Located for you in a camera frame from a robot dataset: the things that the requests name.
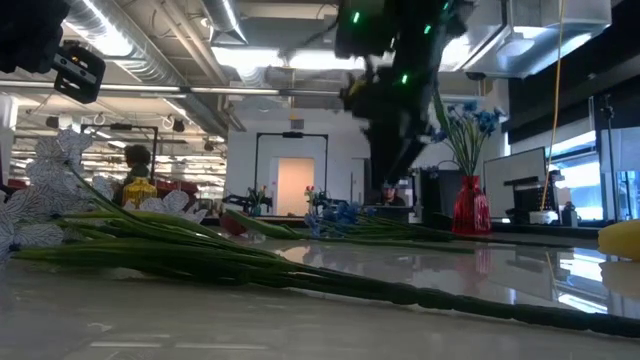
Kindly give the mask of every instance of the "window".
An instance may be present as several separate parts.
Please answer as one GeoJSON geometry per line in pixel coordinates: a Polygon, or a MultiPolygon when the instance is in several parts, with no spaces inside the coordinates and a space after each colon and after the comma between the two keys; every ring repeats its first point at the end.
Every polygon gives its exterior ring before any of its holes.
{"type": "Polygon", "coordinates": [[[640,211],[640,171],[618,173],[618,199],[620,218],[637,219],[640,211]]]}
{"type": "Polygon", "coordinates": [[[553,146],[551,170],[560,170],[565,178],[556,182],[556,186],[569,189],[571,202],[582,220],[603,219],[600,161],[595,142],[595,131],[589,131],[553,146]]]}
{"type": "Polygon", "coordinates": [[[560,189],[568,188],[571,202],[582,220],[602,220],[602,188],[600,162],[596,154],[553,161],[551,169],[560,170],[564,181],[556,182],[560,189]]]}

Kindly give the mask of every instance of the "pole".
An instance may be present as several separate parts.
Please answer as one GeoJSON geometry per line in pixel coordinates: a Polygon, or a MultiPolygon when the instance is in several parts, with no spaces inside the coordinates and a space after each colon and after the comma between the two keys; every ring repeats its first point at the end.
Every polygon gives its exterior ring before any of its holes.
{"type": "MultiPolygon", "coordinates": [[[[19,92],[33,90],[37,93],[50,94],[53,90],[53,82],[48,81],[14,81],[0,80],[0,89],[7,92],[19,92]]],[[[316,96],[334,97],[340,95],[339,91],[314,90],[314,89],[273,89],[273,88],[246,88],[231,86],[168,86],[168,85],[126,85],[126,84],[102,84],[100,96],[111,97],[177,97],[187,94],[219,94],[219,95],[243,95],[243,96],[316,96]]],[[[440,95],[444,101],[478,101],[482,96],[477,95],[440,95]]]]}
{"type": "Polygon", "coordinates": [[[602,108],[602,111],[604,112],[604,116],[607,117],[607,129],[609,131],[609,168],[611,171],[611,191],[613,193],[613,214],[615,221],[618,222],[620,220],[620,207],[618,205],[618,184],[616,182],[615,167],[613,165],[613,129],[611,126],[611,121],[613,120],[615,113],[613,112],[613,107],[609,104],[610,98],[610,94],[604,96],[604,108],[602,108]]]}

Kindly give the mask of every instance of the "yellow cable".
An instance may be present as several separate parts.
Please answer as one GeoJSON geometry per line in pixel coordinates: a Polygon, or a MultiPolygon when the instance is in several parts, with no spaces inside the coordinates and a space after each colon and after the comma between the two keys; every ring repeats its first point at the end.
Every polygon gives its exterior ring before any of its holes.
{"type": "Polygon", "coordinates": [[[544,211],[544,204],[547,202],[547,190],[549,189],[549,169],[551,168],[551,160],[553,158],[553,143],[556,142],[556,127],[558,127],[558,113],[560,107],[560,72],[562,68],[562,35],[564,33],[564,12],[566,8],[566,0],[560,0],[560,35],[558,36],[558,66],[556,67],[556,95],[555,106],[553,109],[553,128],[551,129],[551,146],[549,146],[549,160],[547,161],[547,176],[542,192],[542,203],[540,211],[544,211]]]}

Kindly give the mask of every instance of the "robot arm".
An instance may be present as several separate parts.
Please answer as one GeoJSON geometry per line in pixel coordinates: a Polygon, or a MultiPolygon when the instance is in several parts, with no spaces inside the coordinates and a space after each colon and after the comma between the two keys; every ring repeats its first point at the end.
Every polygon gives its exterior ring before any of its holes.
{"type": "Polygon", "coordinates": [[[344,0],[338,13],[338,57],[382,56],[391,66],[352,79],[341,92],[345,110],[369,120],[364,134],[371,148],[372,185],[395,184],[424,148],[427,109],[442,52],[466,32],[473,9],[467,0],[344,0]]]}

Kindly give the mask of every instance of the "white petal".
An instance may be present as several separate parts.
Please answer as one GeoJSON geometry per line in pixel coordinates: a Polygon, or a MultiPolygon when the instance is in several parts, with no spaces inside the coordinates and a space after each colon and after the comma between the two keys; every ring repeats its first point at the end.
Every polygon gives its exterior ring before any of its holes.
{"type": "Polygon", "coordinates": [[[0,243],[3,240],[12,239],[14,235],[13,220],[11,216],[2,208],[0,208],[0,243]]]}
{"type": "Polygon", "coordinates": [[[37,158],[35,161],[27,164],[25,172],[32,184],[47,184],[54,180],[59,181],[56,177],[62,173],[63,166],[62,163],[57,161],[37,158]]]}
{"type": "Polygon", "coordinates": [[[5,210],[14,222],[41,219],[50,214],[51,203],[47,201],[42,187],[30,186],[11,195],[5,210]]]}
{"type": "Polygon", "coordinates": [[[200,210],[195,214],[185,213],[184,215],[182,215],[183,218],[198,224],[200,224],[202,220],[204,220],[205,216],[207,216],[207,209],[200,210]]]}
{"type": "Polygon", "coordinates": [[[56,225],[39,224],[18,228],[15,243],[26,247],[52,246],[62,243],[63,231],[56,225]]]}
{"type": "Polygon", "coordinates": [[[93,188],[96,189],[102,196],[107,199],[113,199],[113,188],[107,179],[102,176],[93,177],[93,188]]]}
{"type": "Polygon", "coordinates": [[[67,156],[78,156],[93,143],[89,134],[79,134],[71,129],[58,132],[58,142],[67,156]]]}
{"type": "Polygon", "coordinates": [[[59,158],[64,159],[64,152],[54,137],[41,137],[36,144],[36,155],[39,158],[59,158]]]}
{"type": "Polygon", "coordinates": [[[136,206],[133,205],[133,203],[131,202],[131,200],[127,201],[126,204],[124,204],[124,206],[122,207],[123,209],[127,210],[127,211],[133,211],[136,209],[136,206]]]}
{"type": "Polygon", "coordinates": [[[189,203],[189,195],[184,191],[173,190],[162,199],[169,213],[181,212],[187,203],[189,203]]]}
{"type": "Polygon", "coordinates": [[[162,200],[158,198],[149,198],[143,201],[142,204],[140,204],[140,211],[165,214],[167,213],[167,208],[165,207],[162,200]]]}

